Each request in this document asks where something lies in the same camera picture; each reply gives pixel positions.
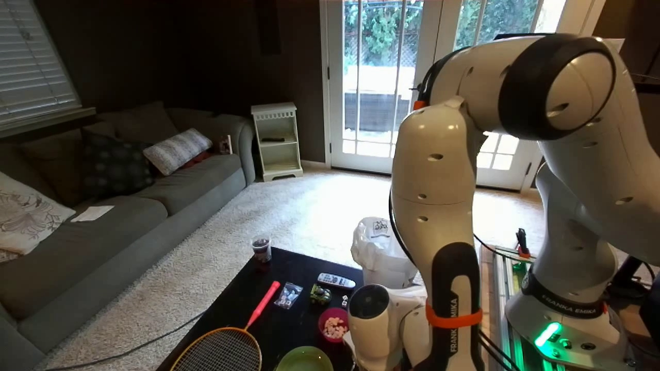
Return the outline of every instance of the beige carpet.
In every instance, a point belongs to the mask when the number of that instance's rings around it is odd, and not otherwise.
[[[204,312],[249,261],[249,241],[356,266],[353,230],[362,216],[388,216],[388,177],[305,172],[300,177],[254,183],[204,227],[148,270],[113,306],[60,347],[42,369],[67,368],[126,352]],[[480,190],[475,230],[512,246],[517,227],[530,246],[543,236],[538,197]],[[82,369],[156,369],[190,327],[124,360]]]

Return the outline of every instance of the green bowl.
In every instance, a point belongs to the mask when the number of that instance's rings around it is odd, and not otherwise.
[[[333,371],[330,357],[316,347],[290,348],[274,371]]]

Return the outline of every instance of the window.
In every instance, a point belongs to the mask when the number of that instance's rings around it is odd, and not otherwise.
[[[89,113],[33,2],[0,0],[0,137]]]

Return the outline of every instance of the red racket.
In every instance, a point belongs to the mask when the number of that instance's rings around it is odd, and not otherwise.
[[[178,361],[170,366],[173,371],[260,371],[262,348],[260,342],[248,332],[249,327],[262,315],[263,307],[280,287],[273,280],[262,302],[252,312],[246,328],[222,327],[195,338]]]

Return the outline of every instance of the french door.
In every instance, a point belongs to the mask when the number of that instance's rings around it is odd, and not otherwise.
[[[389,173],[414,83],[456,47],[498,34],[589,35],[605,0],[321,0],[325,159]],[[478,186],[521,190],[540,163],[533,143],[486,135]]]

